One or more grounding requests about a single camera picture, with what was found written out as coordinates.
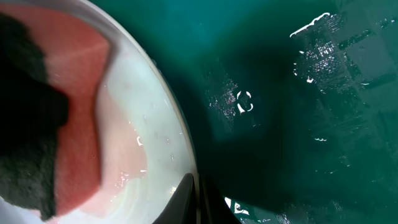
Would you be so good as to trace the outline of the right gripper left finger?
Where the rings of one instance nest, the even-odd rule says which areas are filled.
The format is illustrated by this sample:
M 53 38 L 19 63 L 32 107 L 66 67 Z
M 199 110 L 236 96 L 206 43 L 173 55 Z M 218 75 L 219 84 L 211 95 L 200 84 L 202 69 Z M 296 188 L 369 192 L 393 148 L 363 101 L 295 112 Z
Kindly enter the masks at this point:
M 193 174 L 187 173 L 153 224 L 196 224 L 196 192 Z

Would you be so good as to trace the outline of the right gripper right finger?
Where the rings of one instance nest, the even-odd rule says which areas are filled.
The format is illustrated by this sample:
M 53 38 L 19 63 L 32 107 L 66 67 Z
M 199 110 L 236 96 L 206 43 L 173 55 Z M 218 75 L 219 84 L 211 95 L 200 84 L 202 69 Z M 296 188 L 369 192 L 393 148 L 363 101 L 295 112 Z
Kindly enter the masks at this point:
M 199 186 L 201 224 L 241 224 L 211 178 L 200 175 Z

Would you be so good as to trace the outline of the light blue plastic plate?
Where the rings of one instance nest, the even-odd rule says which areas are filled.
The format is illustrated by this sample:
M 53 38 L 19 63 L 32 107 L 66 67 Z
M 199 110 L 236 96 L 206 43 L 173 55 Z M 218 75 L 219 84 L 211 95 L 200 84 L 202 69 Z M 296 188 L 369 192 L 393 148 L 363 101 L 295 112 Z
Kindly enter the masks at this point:
M 97 30 L 109 54 L 95 103 L 101 183 L 83 204 L 47 222 L 1 197 L 2 223 L 153 223 L 197 167 L 181 112 L 155 63 L 127 30 L 89 1 L 2 1 L 56 10 Z

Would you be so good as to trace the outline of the green and orange sponge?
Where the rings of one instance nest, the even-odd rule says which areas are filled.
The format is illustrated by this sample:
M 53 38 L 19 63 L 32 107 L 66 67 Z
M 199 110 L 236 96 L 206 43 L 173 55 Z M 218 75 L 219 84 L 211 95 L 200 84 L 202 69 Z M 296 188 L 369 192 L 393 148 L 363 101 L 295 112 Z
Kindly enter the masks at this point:
M 47 222 L 100 187 L 95 103 L 108 41 L 85 21 L 1 4 L 1 197 Z

